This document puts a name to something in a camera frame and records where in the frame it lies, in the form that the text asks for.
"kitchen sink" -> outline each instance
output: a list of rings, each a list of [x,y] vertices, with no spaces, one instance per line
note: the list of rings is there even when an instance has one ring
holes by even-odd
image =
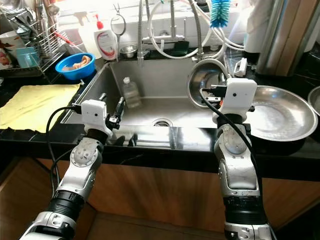
[[[145,60],[143,68],[137,61],[107,63],[76,103],[106,93],[107,111],[112,114],[122,96],[122,81],[130,77],[139,88],[142,105],[124,108],[120,129],[113,130],[113,140],[125,136],[127,144],[136,134],[139,147],[210,151],[210,135],[217,127],[212,112],[195,107],[187,97],[188,74],[193,65],[191,59]],[[71,111],[61,122],[82,123],[81,116]]]

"red cap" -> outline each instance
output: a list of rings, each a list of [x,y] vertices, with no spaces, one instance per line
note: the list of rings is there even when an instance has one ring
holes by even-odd
[[[103,28],[104,28],[104,24],[102,23],[102,21],[99,21],[99,16],[98,16],[98,14],[96,14],[95,17],[96,17],[96,20],[97,20],[97,22],[96,22],[96,27],[97,27],[98,29],[103,29]]]

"dish rack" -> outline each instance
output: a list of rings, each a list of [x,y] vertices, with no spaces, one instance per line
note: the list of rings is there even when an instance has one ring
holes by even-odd
[[[45,26],[45,20],[36,20],[29,25],[31,29],[38,29],[38,26]],[[57,24],[53,24],[39,34],[36,34],[36,31],[34,31],[34,35],[29,38],[29,41],[24,41],[25,47],[34,47],[39,59],[35,61],[37,62],[37,66],[28,68],[2,69],[0,70],[0,77],[27,78],[39,77],[41,75],[45,76],[45,71],[67,51],[66,47],[64,46],[65,42],[57,37],[56,33],[59,33],[66,39],[68,39],[68,36],[65,32],[58,32],[56,29]]]

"yellow cloth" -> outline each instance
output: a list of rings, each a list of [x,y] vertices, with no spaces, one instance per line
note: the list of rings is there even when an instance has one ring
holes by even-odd
[[[0,129],[31,129],[46,132],[50,115],[58,108],[65,107],[76,94],[80,84],[73,85],[26,85],[0,108]],[[50,128],[63,111],[52,119]]]

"metal bowl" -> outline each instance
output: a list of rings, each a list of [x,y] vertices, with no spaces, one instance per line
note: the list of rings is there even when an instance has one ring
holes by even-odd
[[[312,109],[320,117],[320,86],[312,89],[308,95],[308,103],[311,105]]]
[[[137,52],[137,46],[134,44],[129,46],[124,46],[120,49],[120,53],[127,59],[133,58],[136,52]]]
[[[247,123],[255,137],[289,142],[304,139],[317,128],[318,118],[300,96],[274,86],[257,87],[254,112],[247,113]]]
[[[186,90],[191,102],[198,108],[207,109],[207,105],[202,103],[199,90],[201,88],[210,88],[211,85],[222,84],[227,75],[225,67],[218,60],[208,58],[199,61],[193,66],[188,76]]]

